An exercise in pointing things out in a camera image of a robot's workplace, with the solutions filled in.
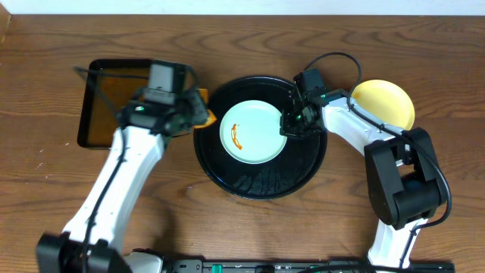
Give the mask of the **light green plate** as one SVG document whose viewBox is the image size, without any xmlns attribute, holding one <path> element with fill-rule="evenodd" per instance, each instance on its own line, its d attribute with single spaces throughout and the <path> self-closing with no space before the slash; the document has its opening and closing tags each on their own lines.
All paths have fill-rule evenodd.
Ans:
<svg viewBox="0 0 485 273">
<path fill-rule="evenodd" d="M 238 162 L 250 165 L 269 162 L 286 145 L 287 138 L 280 134 L 281 116 L 281 112 L 268 102 L 240 102 L 221 120 L 221 144 Z"/>
</svg>

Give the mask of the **yellow plate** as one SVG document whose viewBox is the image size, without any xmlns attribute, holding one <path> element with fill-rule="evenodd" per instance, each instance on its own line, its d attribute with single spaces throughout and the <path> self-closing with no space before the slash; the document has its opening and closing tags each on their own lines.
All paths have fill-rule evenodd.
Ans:
<svg viewBox="0 0 485 273">
<path fill-rule="evenodd" d="M 410 130 L 415 121 L 415 107 L 409 95 L 386 80 L 367 80 L 357 85 L 352 98 L 366 111 L 393 126 Z"/>
</svg>

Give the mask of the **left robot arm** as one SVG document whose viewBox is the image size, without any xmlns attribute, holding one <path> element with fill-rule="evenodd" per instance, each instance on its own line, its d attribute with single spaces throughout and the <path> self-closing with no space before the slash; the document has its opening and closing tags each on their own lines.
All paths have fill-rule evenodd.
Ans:
<svg viewBox="0 0 485 273">
<path fill-rule="evenodd" d="M 143 89 L 118 113 L 108 158 L 85 202 L 58 236 L 36 246 L 41 272 L 167 272 L 149 249 L 123 256 L 124 235 L 146 179 L 169 141 L 215 122 L 208 91 Z"/>
</svg>

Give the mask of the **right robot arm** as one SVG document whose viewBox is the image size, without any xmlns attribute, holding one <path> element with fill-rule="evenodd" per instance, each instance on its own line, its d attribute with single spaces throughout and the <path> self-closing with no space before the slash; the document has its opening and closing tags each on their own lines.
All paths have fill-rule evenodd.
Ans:
<svg viewBox="0 0 485 273">
<path fill-rule="evenodd" d="M 280 133 L 305 138 L 331 132 L 365 157 L 368 196 L 379 218 L 368 261 L 376 268 L 410 269 L 409 256 L 420 230 L 443 223 L 450 207 L 449 185 L 437 163 L 429 134 L 385 124 L 346 91 L 297 93 L 280 118 Z"/>
</svg>

